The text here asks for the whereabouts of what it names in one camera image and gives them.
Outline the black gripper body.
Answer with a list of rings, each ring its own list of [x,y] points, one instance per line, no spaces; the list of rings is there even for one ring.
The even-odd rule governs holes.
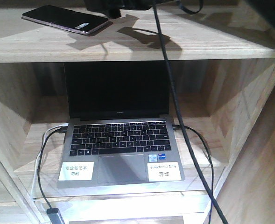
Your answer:
[[[85,0],[86,9],[91,12],[102,13],[110,19],[121,17],[120,10],[149,10],[151,0]]]

